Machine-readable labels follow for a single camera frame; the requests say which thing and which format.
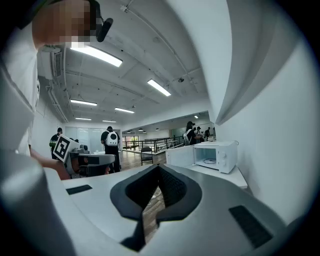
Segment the ceiling air conditioner unit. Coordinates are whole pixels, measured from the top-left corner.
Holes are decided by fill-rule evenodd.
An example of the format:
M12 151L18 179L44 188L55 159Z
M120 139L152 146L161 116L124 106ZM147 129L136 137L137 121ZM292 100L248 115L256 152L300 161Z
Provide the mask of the ceiling air conditioner unit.
M62 75L60 48L45 46L37 53L37 73L47 80L56 80Z

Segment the person's left forearm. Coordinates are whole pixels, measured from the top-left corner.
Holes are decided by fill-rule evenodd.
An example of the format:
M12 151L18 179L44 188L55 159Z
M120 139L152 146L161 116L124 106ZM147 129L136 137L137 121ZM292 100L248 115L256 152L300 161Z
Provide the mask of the person's left forearm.
M69 180L70 175L65 169L64 163L58 159L51 159L40 155L29 146L30 156L38 161L43 168L50 168L57 172L61 180Z

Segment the black folding chair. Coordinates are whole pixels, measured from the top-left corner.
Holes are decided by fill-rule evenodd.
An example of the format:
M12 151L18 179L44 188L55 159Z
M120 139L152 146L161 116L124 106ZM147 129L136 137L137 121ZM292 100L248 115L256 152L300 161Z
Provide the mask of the black folding chair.
M144 164L144 162L146 163L154 163L153 161L153 151L150 147L143 147L141 149L141 153L140 153L140 161L141 161L141 165Z

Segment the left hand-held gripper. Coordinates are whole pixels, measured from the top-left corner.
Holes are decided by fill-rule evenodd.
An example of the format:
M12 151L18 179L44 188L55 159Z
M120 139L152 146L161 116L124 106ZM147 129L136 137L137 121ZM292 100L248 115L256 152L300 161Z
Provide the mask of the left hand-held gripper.
M63 162L63 165L71 179L80 178L80 168L72 166L73 159L79 157L88 159L86 168L87 176L100 176L106 173L106 169L116 160L113 154L89 154L88 146L80 144L64 135L60 135L53 149L53 154Z

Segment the white microwave oven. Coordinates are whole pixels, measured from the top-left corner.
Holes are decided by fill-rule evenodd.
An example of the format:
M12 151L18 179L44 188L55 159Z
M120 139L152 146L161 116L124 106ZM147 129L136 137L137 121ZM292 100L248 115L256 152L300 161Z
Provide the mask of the white microwave oven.
M198 165L228 174L238 162L238 143L232 141L205 141L195 145L168 149L166 163L187 168Z

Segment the black metal railing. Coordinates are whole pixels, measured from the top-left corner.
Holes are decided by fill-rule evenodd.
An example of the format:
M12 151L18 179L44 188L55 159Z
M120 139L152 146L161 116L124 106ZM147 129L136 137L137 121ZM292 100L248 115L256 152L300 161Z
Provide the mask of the black metal railing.
M140 153L143 148L150 148L153 154L160 154L169 149L175 149L184 145L182 136L141 139L139 136L124 136L122 138L122 150Z

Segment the person's white shirt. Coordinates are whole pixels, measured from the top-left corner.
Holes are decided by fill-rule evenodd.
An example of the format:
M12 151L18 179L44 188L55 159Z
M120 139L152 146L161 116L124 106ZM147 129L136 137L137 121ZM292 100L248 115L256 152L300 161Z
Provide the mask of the person's white shirt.
M14 29L1 53L1 60L13 82L13 88L32 111L31 119L23 122L27 124L27 129L17 148L19 154L26 156L31 155L32 130L41 87L38 79L37 54L32 23L22 29Z

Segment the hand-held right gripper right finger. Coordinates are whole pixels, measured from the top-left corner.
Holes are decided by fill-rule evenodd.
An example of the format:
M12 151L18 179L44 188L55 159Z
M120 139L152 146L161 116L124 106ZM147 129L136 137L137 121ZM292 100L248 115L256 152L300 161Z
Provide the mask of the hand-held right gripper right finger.
M232 182L183 167L168 167L196 181L202 198L185 219L160 223L149 242L150 256L260 255L229 211L237 206L245 207L273 238L286 229L276 212Z

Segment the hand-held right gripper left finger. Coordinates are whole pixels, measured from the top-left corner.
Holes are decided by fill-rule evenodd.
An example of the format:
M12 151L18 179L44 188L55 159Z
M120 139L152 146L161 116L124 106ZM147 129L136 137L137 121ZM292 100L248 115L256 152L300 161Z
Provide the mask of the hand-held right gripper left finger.
M160 256L158 234L140 250L122 245L134 235L137 222L122 217L110 199L118 182L144 171L135 167L111 175L62 181L45 169L49 196L43 225L44 244L57 256Z

